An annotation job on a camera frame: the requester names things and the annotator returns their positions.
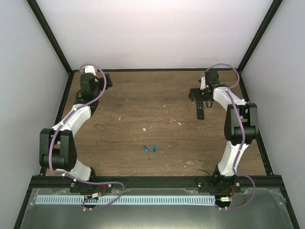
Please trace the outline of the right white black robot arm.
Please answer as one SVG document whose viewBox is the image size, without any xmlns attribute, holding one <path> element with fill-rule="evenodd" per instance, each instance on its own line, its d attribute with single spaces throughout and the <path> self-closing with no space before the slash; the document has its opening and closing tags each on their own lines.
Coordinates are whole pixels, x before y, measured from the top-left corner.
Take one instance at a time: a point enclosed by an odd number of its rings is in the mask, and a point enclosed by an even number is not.
<svg viewBox="0 0 305 229">
<path fill-rule="evenodd" d="M 188 95 L 191 101 L 196 101 L 197 119 L 204 119 L 204 102 L 211 103 L 206 105 L 209 108 L 217 102 L 226 111 L 226 147 L 212 179 L 212 188 L 217 192 L 223 192 L 229 186 L 227 177 L 237 175 L 237 167 L 244 151 L 258 136 L 257 105 L 239 98 L 229 86 L 220 83 L 219 74 L 215 69 L 205 71 L 199 82 L 200 87 L 191 88 Z"/>
</svg>

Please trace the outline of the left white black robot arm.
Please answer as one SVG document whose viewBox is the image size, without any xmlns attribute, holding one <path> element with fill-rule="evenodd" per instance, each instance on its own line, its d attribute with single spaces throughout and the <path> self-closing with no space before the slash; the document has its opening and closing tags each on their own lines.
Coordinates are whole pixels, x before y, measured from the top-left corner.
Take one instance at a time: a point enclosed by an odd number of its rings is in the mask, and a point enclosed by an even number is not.
<svg viewBox="0 0 305 229">
<path fill-rule="evenodd" d="M 40 132 L 39 163 L 55 175 L 80 181 L 81 188 L 91 193 L 97 188 L 94 170 L 77 159 L 74 137 L 81 126 L 92 117 L 105 90 L 112 87 L 108 73 L 94 64 L 79 69 L 80 89 L 71 110 L 50 129 Z"/>
</svg>

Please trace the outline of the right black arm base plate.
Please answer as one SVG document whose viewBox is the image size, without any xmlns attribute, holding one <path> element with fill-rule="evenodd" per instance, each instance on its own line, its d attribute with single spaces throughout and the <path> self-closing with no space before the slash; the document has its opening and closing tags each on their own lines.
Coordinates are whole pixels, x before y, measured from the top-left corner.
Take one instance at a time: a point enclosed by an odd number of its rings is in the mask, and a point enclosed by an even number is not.
<svg viewBox="0 0 305 229">
<path fill-rule="evenodd" d="M 217 184 L 212 184 L 212 183 L 204 183 L 204 182 L 199 182 L 197 184 L 198 191 L 199 192 L 205 192 L 205 193 L 231 193 L 231 192 L 236 192 L 240 193 L 241 189 L 239 187 L 226 184 L 226 183 L 217 183 Z"/>
</svg>

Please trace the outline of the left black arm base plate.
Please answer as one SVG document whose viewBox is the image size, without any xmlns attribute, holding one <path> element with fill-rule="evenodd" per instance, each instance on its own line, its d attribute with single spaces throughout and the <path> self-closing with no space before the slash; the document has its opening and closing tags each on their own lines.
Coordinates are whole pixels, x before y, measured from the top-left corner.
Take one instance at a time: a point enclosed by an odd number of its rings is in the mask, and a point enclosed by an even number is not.
<svg viewBox="0 0 305 229">
<path fill-rule="evenodd" d="M 92 193 L 110 193 L 112 187 L 108 185 L 92 185 L 85 184 L 81 182 L 74 182 L 71 184 L 70 192 L 71 193 L 83 193 L 83 194 L 92 194 Z"/>
</svg>

